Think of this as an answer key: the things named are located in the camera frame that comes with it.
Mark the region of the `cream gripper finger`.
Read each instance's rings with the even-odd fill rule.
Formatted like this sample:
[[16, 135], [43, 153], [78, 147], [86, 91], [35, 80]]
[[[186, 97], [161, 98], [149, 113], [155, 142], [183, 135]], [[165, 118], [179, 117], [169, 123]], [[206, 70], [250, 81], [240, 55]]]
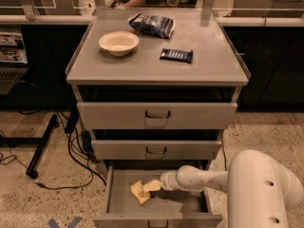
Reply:
[[162, 183], [159, 180], [151, 180], [142, 186], [144, 193], [160, 191], [162, 189]]

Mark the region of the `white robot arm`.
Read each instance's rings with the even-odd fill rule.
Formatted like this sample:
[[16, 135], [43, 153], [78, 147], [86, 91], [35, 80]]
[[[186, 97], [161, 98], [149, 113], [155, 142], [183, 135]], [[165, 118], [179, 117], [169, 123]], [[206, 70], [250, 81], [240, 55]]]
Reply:
[[227, 193], [229, 228], [289, 228], [286, 210], [303, 200], [303, 184], [287, 167], [256, 151], [237, 153], [226, 171], [205, 171], [190, 165], [166, 171], [140, 188], [152, 191], [198, 192], [204, 187]]

